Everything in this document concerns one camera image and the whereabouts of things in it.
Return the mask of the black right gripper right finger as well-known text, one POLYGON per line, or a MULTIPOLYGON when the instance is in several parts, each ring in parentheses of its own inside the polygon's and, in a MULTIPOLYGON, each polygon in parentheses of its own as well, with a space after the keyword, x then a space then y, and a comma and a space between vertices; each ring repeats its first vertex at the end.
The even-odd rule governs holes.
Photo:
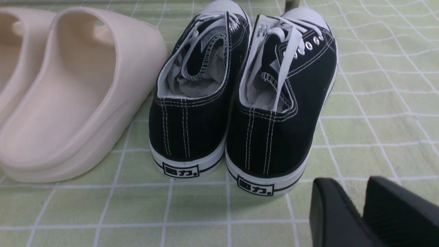
POLYGON ((381 176, 367 182, 363 219, 389 247, 437 247, 439 208, 381 176))

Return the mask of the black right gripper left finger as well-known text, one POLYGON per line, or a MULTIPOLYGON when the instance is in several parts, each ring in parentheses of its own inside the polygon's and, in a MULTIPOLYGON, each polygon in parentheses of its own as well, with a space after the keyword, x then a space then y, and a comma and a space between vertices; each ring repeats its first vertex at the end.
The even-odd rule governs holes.
POLYGON ((332 178, 312 183, 309 225, 314 247, 385 247, 332 178))

